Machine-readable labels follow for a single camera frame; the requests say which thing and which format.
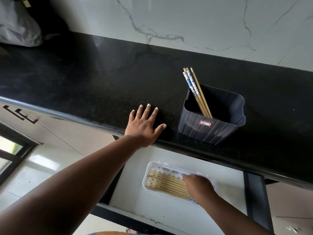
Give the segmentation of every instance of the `white plastic tray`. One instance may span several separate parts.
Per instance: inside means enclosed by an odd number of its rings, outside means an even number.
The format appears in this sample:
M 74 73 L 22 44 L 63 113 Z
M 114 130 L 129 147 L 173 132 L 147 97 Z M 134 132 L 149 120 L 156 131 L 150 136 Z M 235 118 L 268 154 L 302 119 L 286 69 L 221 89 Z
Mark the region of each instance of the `white plastic tray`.
M 180 200 L 180 201 L 185 201 L 187 203 L 191 203 L 191 204 L 197 205 L 197 203 L 192 198 L 190 198 L 189 200 L 184 200 L 184 199 L 181 199 L 181 198 L 178 198 L 178 197 L 171 196 L 171 195 L 166 194 L 166 193 L 162 193 L 161 191 L 150 190 L 148 187 L 146 187 L 147 175 L 148 175 L 148 172 L 151 169 L 152 170 L 156 170 L 157 172 L 166 173 L 167 175 L 170 175 L 170 176 L 174 176 L 174 177 L 176 177 L 176 178 L 178 178 L 180 180 L 182 180 L 182 176 L 183 175 L 196 174 L 196 175 L 204 176 L 206 178 L 208 178 L 208 175 L 205 176 L 205 175 L 202 175 L 199 172 L 195 173 L 195 172 L 184 170 L 184 169 L 181 169 L 181 168 L 178 168 L 178 167 L 170 166 L 167 163 L 161 163 L 161 162 L 155 162 L 155 161 L 152 161 L 152 162 L 148 163 L 146 174 L 145 174 L 145 177 L 143 178 L 143 181 L 142 181 L 143 188 L 145 188 L 146 190 L 152 191 L 154 193 L 163 195 L 163 196 L 175 198 L 175 199 Z M 208 178 L 208 179 L 210 180 L 210 182 L 213 185 L 214 190 L 216 191 L 216 180 L 214 180 L 212 178 Z

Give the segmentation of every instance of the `marble wall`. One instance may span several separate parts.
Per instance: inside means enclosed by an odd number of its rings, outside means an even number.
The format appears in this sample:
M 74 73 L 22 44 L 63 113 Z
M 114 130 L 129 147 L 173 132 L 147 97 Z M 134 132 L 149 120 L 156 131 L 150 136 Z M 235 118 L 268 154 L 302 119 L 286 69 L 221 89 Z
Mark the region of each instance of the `marble wall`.
M 51 0 L 70 30 L 313 71 L 313 0 Z

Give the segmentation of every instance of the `plastic bag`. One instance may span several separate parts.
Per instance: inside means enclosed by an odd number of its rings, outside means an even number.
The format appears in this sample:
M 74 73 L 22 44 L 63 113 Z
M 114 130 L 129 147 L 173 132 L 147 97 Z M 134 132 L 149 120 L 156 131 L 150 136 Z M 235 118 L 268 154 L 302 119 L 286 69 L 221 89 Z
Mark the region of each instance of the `plastic bag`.
M 43 43 L 39 25 L 21 1 L 0 0 L 0 42 L 26 47 Z

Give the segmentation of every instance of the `red label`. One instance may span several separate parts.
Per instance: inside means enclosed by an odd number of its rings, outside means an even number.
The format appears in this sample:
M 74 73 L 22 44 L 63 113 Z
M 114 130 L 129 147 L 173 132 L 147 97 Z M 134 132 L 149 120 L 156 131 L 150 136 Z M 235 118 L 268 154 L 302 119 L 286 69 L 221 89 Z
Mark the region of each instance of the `red label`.
M 200 124 L 204 124 L 204 125 L 206 125 L 206 126 L 211 126 L 211 123 L 205 122 L 205 121 L 200 121 Z

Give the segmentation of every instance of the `skin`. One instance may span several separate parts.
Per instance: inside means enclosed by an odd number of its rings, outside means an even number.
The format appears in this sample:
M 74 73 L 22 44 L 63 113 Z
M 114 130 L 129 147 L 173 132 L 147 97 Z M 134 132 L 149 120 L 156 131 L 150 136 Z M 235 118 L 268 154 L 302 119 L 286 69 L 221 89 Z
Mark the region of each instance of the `skin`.
M 59 171 L 0 214 L 0 234 L 70 235 L 91 212 L 108 186 L 137 150 L 151 145 L 166 128 L 152 126 L 150 104 L 130 113 L 125 136 Z M 220 198 L 208 180 L 185 176 L 190 195 L 226 235 L 271 234 Z

